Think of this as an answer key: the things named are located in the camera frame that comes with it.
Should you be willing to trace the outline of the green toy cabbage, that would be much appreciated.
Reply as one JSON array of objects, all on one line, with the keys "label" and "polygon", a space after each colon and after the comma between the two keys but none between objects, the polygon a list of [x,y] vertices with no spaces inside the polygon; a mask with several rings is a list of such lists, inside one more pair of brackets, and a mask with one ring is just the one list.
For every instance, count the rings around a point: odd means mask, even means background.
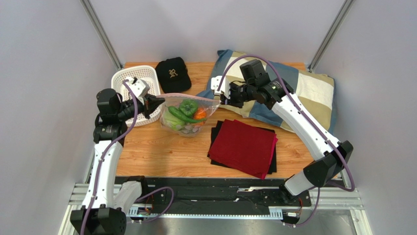
[{"label": "green toy cabbage", "polygon": [[162,115],[162,124],[174,131],[180,131],[186,126],[186,123],[184,121],[175,117],[169,111],[166,111]]}]

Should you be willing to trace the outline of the green toy bell pepper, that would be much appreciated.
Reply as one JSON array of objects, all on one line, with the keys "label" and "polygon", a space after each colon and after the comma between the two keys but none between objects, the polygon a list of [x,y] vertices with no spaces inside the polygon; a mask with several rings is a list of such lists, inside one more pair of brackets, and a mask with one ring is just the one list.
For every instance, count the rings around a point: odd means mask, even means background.
[{"label": "green toy bell pepper", "polygon": [[188,117],[192,117],[198,108],[199,104],[193,99],[185,99],[179,105],[179,110]]}]

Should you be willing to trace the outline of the clear zip top bag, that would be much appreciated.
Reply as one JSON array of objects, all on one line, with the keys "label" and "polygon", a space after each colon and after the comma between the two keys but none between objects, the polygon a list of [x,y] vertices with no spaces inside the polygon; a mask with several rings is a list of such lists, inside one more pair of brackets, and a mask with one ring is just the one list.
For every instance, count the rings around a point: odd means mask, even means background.
[{"label": "clear zip top bag", "polygon": [[220,101],[194,95],[161,94],[160,124],[164,130],[183,137],[194,137],[202,131],[211,115],[220,107]]}]

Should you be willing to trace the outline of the green toy chili pepper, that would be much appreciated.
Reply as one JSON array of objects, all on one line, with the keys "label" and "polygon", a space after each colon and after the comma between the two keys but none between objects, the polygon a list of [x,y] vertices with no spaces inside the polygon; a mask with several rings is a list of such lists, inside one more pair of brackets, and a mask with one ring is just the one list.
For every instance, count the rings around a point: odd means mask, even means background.
[{"label": "green toy chili pepper", "polygon": [[170,114],[172,114],[173,116],[175,116],[176,118],[187,122],[187,123],[200,123],[200,122],[204,122],[207,119],[206,118],[202,118],[202,119],[193,119],[191,117],[186,116],[183,112],[181,112],[178,108],[176,108],[175,106],[168,106],[168,111]]}]

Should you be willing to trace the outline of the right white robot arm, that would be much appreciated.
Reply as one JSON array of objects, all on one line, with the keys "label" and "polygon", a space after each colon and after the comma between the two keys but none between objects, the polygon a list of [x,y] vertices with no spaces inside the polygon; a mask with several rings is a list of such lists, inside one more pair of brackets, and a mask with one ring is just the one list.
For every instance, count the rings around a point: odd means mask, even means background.
[{"label": "right white robot arm", "polygon": [[241,108],[245,101],[255,100],[282,118],[301,139],[313,157],[313,162],[299,173],[287,178],[280,185],[283,196],[294,198],[306,190],[326,185],[338,186],[332,180],[347,170],[347,162],[353,152],[349,141],[341,142],[309,113],[292,87],[273,68],[272,80],[263,67],[264,59],[255,59],[241,65],[244,81],[234,85],[226,75],[210,79],[210,88],[221,104]]}]

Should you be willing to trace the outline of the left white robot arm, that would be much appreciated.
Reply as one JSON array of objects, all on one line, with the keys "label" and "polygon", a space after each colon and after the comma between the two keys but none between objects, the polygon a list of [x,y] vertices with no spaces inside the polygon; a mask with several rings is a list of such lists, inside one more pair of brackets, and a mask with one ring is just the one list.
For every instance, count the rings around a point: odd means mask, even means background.
[{"label": "left white robot arm", "polygon": [[116,168],[126,135],[133,129],[126,121],[138,114],[153,113],[165,99],[129,89],[132,99],[123,101],[114,89],[97,93],[99,114],[93,131],[94,161],[89,188],[82,207],[70,214],[70,222],[80,235],[123,235],[127,212],[146,187],[142,176],[122,184],[114,193]]}]

